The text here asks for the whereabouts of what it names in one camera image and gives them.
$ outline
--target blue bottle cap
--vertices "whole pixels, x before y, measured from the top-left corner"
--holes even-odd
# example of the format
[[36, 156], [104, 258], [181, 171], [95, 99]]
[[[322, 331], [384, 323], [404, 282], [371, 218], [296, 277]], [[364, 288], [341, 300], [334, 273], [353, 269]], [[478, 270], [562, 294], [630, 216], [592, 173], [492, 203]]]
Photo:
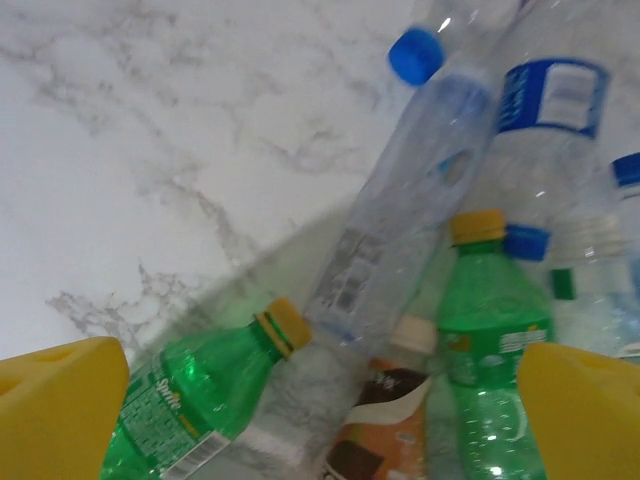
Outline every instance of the blue bottle cap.
[[640, 153], [619, 158], [612, 163], [612, 166], [619, 187], [640, 183]]
[[547, 255], [550, 239], [551, 233], [542, 228], [508, 224], [504, 251], [519, 260], [541, 262]]
[[412, 27], [389, 50], [389, 63], [410, 85], [427, 83], [444, 64], [445, 52], [438, 38], [422, 28]]

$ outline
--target plastic bottle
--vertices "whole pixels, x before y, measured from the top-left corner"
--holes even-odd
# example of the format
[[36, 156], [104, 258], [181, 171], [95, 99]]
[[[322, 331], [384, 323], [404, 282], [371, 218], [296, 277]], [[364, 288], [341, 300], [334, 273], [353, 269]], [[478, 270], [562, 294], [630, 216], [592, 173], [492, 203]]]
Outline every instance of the plastic bottle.
[[618, 217], [558, 224], [551, 262], [558, 342], [603, 355], [640, 356], [640, 307]]
[[133, 374], [100, 478], [187, 478], [247, 427], [271, 368], [310, 338], [278, 299], [247, 327], [169, 344]]
[[622, 227], [630, 241], [631, 274], [636, 296], [640, 298], [640, 154], [619, 158], [612, 167]]
[[410, 85], [423, 85], [458, 52], [482, 58], [536, 0], [418, 0], [409, 28], [389, 50], [389, 63]]
[[307, 303], [316, 333], [369, 357], [386, 345], [482, 164], [495, 107], [481, 68], [451, 64], [414, 94]]
[[602, 167], [597, 139], [620, 55], [606, 2], [538, 0], [491, 62], [507, 72], [493, 142], [463, 211], [504, 209], [511, 224], [553, 230]]
[[426, 372], [437, 332], [431, 322], [405, 316], [389, 347], [370, 362], [370, 375], [323, 463], [318, 480], [426, 478]]
[[468, 480], [545, 479], [516, 388], [530, 343], [553, 339], [551, 300], [503, 252], [504, 215], [451, 221], [458, 261], [438, 312]]

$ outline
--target clear plastic bottle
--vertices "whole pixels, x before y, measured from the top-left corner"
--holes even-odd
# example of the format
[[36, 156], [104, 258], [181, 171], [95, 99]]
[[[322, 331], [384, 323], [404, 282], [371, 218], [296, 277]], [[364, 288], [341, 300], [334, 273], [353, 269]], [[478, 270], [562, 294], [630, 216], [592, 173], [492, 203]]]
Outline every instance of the clear plastic bottle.
[[418, 0], [410, 27], [391, 47], [389, 63], [410, 85], [422, 85], [458, 52], [483, 58], [536, 0]]
[[511, 224], [552, 230], [601, 168], [597, 140], [618, 53], [606, 2], [538, 0], [501, 40], [507, 72], [498, 133], [463, 211], [501, 208]]
[[615, 214], [557, 224], [551, 284], [558, 342], [603, 355], [640, 355], [640, 308]]
[[414, 94], [307, 303], [316, 334], [368, 356], [387, 343], [482, 164], [496, 86], [450, 64]]
[[629, 244], [631, 274], [640, 298], [640, 153], [619, 158], [612, 164], [622, 227]]

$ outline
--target brown label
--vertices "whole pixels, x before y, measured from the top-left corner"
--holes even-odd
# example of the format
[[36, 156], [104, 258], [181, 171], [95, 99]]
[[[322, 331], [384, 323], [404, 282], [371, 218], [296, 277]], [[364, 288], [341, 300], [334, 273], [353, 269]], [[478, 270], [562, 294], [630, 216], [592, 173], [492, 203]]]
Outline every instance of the brown label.
[[424, 408], [431, 379], [374, 359], [327, 455], [321, 480], [424, 480]]

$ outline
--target soda bottle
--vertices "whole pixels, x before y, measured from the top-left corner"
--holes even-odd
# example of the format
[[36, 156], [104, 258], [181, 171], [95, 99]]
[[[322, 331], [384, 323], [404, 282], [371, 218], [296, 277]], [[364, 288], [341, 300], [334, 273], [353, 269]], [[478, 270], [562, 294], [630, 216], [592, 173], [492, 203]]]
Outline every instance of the soda bottle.
[[281, 298], [246, 327], [170, 343], [132, 375], [100, 478], [187, 478], [247, 427], [271, 368], [310, 339]]
[[468, 480], [545, 479], [516, 387], [526, 346], [553, 339], [551, 301], [503, 252], [499, 210], [451, 221], [458, 261], [438, 329]]

